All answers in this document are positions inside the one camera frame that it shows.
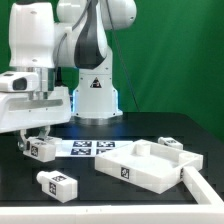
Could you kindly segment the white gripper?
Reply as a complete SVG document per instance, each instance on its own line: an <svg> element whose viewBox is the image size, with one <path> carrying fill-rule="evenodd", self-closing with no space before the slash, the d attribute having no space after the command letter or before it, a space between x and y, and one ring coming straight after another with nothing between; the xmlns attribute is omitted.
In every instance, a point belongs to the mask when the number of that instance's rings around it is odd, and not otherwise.
<svg viewBox="0 0 224 224"><path fill-rule="evenodd" d="M41 100L30 100L28 93L0 93L0 133L20 130L18 147L21 151L27 149L25 129L41 127L39 137L45 140L50 133L49 125L66 123L70 118L67 87L56 87L47 99Z"/></svg>

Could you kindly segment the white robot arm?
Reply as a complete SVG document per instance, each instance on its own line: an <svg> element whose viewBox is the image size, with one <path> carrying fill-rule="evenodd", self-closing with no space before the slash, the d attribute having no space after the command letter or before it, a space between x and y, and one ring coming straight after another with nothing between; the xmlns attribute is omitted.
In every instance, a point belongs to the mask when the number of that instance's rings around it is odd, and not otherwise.
<svg viewBox="0 0 224 224"><path fill-rule="evenodd" d="M112 84L112 50L106 32L130 27L134 0L18 0L9 18L10 69L0 74L0 133L14 132L19 149L32 128L44 142L55 124L75 115L108 119L121 114ZM60 69L74 68L86 80L76 111Z"/></svg>

